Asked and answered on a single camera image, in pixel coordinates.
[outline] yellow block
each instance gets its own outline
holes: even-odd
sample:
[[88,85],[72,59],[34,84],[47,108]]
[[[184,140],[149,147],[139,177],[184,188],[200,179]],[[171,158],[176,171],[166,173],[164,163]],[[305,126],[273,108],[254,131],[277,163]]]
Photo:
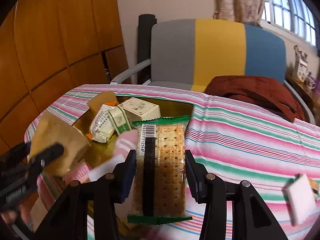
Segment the yellow block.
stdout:
[[216,76],[244,75],[244,25],[224,20],[197,19],[192,91],[203,92]]

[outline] red cloth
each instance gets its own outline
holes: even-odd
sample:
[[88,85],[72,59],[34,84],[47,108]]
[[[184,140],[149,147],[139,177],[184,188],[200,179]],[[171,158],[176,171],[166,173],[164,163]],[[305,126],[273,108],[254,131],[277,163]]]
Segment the red cloth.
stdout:
[[299,103],[287,88],[274,78],[262,76],[219,76],[211,80],[205,93],[232,98],[266,108],[293,122],[305,121]]

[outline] curtain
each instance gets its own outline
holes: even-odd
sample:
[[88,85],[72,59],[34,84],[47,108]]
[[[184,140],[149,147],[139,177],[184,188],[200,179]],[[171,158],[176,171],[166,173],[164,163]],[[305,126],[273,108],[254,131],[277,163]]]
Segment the curtain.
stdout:
[[260,26],[265,0],[216,0],[216,19]]

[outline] white wall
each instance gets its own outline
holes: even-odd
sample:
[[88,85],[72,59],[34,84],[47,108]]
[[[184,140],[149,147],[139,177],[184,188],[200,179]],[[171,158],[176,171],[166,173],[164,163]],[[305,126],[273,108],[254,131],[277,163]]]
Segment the white wall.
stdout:
[[[210,18],[216,10],[215,0],[118,0],[119,15],[124,38],[124,46],[129,66],[137,63],[137,26],[138,16],[144,13],[154,14],[158,22],[184,18]],[[305,41],[266,22],[265,29],[280,36],[286,44],[287,66],[294,65],[293,46],[298,45],[308,54],[308,68],[316,76],[319,58],[316,48]]]

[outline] tablecloth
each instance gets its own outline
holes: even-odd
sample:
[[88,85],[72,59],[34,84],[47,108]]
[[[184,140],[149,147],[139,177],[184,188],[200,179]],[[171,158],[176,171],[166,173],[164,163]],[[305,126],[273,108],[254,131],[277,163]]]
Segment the tablecloth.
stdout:
[[[70,125],[88,110],[86,102],[111,90],[121,96],[150,97],[192,103],[193,113],[186,132],[186,149],[197,162],[223,180],[250,181],[278,220],[290,240],[303,239],[320,213],[320,201],[313,214],[293,226],[282,192],[297,173],[320,181],[320,128],[295,119],[290,123],[272,112],[249,103],[203,93],[142,85],[82,85],[60,97],[46,111]],[[41,119],[28,127],[30,141]],[[59,192],[49,192],[52,201]],[[196,204],[187,191],[187,214],[193,220],[155,227],[159,239],[198,239],[204,204]],[[93,221],[88,221],[90,238]],[[232,207],[227,204],[226,239],[232,238]]]

